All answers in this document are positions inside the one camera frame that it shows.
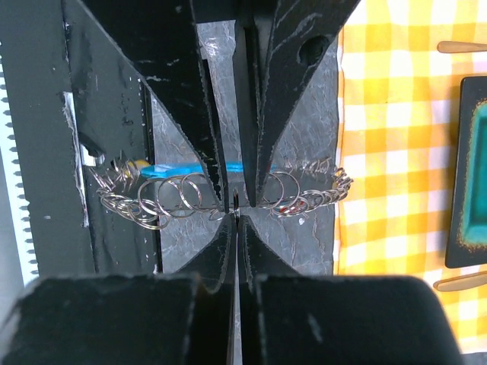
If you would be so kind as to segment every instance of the black panel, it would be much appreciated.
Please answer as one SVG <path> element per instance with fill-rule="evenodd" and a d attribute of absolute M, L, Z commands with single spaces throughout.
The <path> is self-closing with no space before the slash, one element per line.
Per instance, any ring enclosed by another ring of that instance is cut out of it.
<path fill-rule="evenodd" d="M 210 243 L 177 272 L 198 273 L 213 296 L 211 312 L 199 312 L 199 318 L 205 321 L 196 323 L 200 324 L 195 326 L 199 335 L 193 339 L 211 353 L 212 363 L 229 363 L 233 359 L 236 248 L 235 216 L 227 214 Z M 192 360 L 201 363 L 201 359 Z"/>
<path fill-rule="evenodd" d="M 242 357 L 244 363 L 259 364 L 263 343 L 259 336 L 259 308 L 256 305 L 257 275 L 299 274 L 273 252 L 259 237 L 250 217 L 242 215 L 238 225 L 238 283 Z"/>
<path fill-rule="evenodd" d="M 105 164 L 124 154 L 132 160 L 149 153 L 151 120 L 138 75 L 76 0 L 64 0 L 65 28 L 80 142 Z M 100 273 L 152 273 L 160 243 L 146 230 L 107 211 L 98 184 L 84 172 L 90 230 Z"/>
<path fill-rule="evenodd" d="M 239 5 L 240 0 L 193 0 L 197 23 L 236 19 Z"/>
<path fill-rule="evenodd" d="M 256 298 L 269 365 L 462 363 L 441 304 L 419 279 L 261 276 Z"/>
<path fill-rule="evenodd" d="M 167 110 L 199 158 L 217 206 L 228 211 L 220 124 L 190 0 L 83 0 L 113 46 Z"/>
<path fill-rule="evenodd" d="M 328 46 L 359 0 L 251 0 L 235 24 L 235 89 L 250 205 L 263 196 L 275 147 Z"/>
<path fill-rule="evenodd" d="M 198 295 L 188 275 L 43 281 L 7 318 L 2 363 L 185 363 Z"/>
<path fill-rule="evenodd" d="M 0 0 L 0 9 L 0 52 L 40 274 L 92 273 L 73 131 L 63 112 L 63 92 L 71 90 L 61 2 Z"/>

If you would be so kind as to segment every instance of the coiled wire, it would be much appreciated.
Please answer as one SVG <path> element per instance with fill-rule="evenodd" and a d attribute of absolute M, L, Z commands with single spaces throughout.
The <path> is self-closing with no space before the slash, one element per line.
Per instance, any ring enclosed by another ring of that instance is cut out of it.
<path fill-rule="evenodd" d="M 320 207 L 337 203 L 349 193 L 353 180 L 347 176 L 343 168 L 336 168 L 331 164 L 330 158 L 312 161 L 298 161 L 291 163 L 285 161 L 287 171 L 275 171 L 269 174 L 279 187 L 279 197 L 275 201 L 264 198 L 258 208 L 268 209 L 271 214 L 277 217 L 294 217 L 300 214 L 312 212 Z M 100 175 L 93 168 L 90 168 L 100 188 L 97 190 L 101 204 L 108 210 L 134 221 L 138 225 L 149 230 L 162 230 L 171 219 L 182 219 L 189 217 L 196 212 L 209 213 L 210 221 L 219 221 L 223 217 L 215 206 L 202 207 L 202 192 L 192 181 L 199 177 L 205 178 L 202 173 L 190 173 L 185 176 L 172 176 L 165 179 L 147 179 L 137 189 L 136 197 L 130 198 L 126 194 L 134 190 L 141 174 L 137 162 L 132 160 L 117 159 L 112 161 L 112 166 L 105 174 Z M 329 173 L 333 179 L 333 186 L 329 190 L 308 189 L 301 191 L 298 180 L 292 173 L 301 172 L 303 175 L 317 178 L 319 175 Z M 290 179 L 295 185 L 295 194 L 285 196 L 285 184 L 283 179 Z M 151 185 L 155 187 L 155 199 L 143 198 L 143 192 Z M 161 188 L 169 184 L 179 193 L 180 203 L 178 206 L 169 208 L 161 204 Z M 190 186 L 196 193 L 197 202 L 189 202 L 183 191 L 184 186 Z"/>

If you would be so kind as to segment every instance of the black tray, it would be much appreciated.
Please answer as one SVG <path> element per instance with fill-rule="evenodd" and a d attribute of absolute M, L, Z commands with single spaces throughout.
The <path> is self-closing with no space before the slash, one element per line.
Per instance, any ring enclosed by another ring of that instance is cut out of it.
<path fill-rule="evenodd" d="M 487 77 L 464 78 L 445 265 L 487 263 Z"/>

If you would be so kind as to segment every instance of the hole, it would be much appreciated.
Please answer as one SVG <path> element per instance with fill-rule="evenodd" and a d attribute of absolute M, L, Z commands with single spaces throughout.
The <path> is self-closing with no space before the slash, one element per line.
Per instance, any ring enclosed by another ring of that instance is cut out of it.
<path fill-rule="evenodd" d="M 99 158 L 105 154 L 104 150 L 97 143 L 83 132 L 78 132 L 79 143 L 86 148 L 88 154 L 94 158 Z"/>
<path fill-rule="evenodd" d="M 314 36 L 310 38 L 299 49 L 299 63 L 308 67 L 316 65 L 321 60 L 328 46 L 329 40 L 325 36 Z"/>

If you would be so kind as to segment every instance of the wooden stick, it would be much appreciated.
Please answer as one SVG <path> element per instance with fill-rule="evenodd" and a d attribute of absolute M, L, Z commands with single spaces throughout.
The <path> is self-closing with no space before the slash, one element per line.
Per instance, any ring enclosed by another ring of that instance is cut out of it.
<path fill-rule="evenodd" d="M 433 284 L 433 288 L 438 291 L 458 291 L 479 287 L 484 284 L 487 284 L 487 271 L 439 280 Z"/>
<path fill-rule="evenodd" d="M 437 49 L 441 53 L 483 52 L 487 51 L 487 44 L 444 40 L 438 44 Z"/>

